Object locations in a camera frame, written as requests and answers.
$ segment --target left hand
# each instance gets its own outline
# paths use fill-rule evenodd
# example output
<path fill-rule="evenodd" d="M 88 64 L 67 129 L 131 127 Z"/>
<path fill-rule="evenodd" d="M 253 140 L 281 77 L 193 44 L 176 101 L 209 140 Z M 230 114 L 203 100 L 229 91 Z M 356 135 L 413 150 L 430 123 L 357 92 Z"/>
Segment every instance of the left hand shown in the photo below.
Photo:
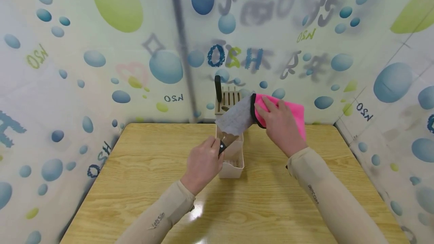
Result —
<path fill-rule="evenodd" d="M 222 170 L 225 153 L 221 153 L 219 157 L 219 149 L 220 139 L 210 136 L 190 151 L 187 170 L 181 178 L 181 183 L 194 196 L 199 194 Z"/>

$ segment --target right hand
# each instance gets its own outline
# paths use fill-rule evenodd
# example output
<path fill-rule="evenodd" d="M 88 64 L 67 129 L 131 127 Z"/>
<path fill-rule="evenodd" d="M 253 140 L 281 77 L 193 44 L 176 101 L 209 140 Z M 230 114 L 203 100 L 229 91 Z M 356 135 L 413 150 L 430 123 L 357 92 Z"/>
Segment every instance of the right hand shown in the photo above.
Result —
<path fill-rule="evenodd" d="M 257 104 L 255 104 L 255 108 L 265 120 L 266 133 L 272 142 L 288 157 L 308 147 L 301 138 L 291 109 L 285 105 L 285 102 L 279 100 L 276 106 L 266 96 L 262 96 L 262 100 L 269 112 L 266 112 Z"/>

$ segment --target beige sleeve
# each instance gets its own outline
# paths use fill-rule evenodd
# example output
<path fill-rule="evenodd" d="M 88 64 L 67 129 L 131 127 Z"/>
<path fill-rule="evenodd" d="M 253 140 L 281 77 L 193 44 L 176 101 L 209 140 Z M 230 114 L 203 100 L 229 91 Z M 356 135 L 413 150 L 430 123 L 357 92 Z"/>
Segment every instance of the beige sleeve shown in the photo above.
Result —
<path fill-rule="evenodd" d="M 288 160 L 291 176 L 308 193 L 338 243 L 388 243 L 362 205 L 311 148 Z"/>
<path fill-rule="evenodd" d="M 117 244 L 159 244 L 193 208 L 194 195 L 180 181 L 173 183 L 116 241 Z"/>

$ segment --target white plastic holder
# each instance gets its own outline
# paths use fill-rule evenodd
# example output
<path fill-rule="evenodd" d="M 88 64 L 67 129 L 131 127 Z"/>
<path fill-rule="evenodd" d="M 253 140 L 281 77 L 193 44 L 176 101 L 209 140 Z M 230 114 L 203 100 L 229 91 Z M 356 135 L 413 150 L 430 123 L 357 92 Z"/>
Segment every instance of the white plastic holder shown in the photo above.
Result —
<path fill-rule="evenodd" d="M 216 138 L 221 137 L 222 131 L 216 125 Z M 244 134 L 240 135 L 237 140 L 226 148 L 223 168 L 218 174 L 220 179 L 240 178 L 244 169 L 243 142 Z"/>

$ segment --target bubble-patterned wall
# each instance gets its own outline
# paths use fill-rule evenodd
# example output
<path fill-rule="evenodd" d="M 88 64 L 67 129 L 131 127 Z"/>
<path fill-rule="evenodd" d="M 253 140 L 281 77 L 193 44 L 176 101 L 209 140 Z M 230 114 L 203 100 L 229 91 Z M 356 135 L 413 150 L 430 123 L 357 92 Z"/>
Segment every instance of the bubble-patterned wall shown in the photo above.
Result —
<path fill-rule="evenodd" d="M 220 75 L 242 96 L 303 104 L 308 124 L 337 122 L 423 243 L 434 224 L 433 2 L 0 0 L 2 241 L 59 242 L 125 125 L 212 122 Z"/>

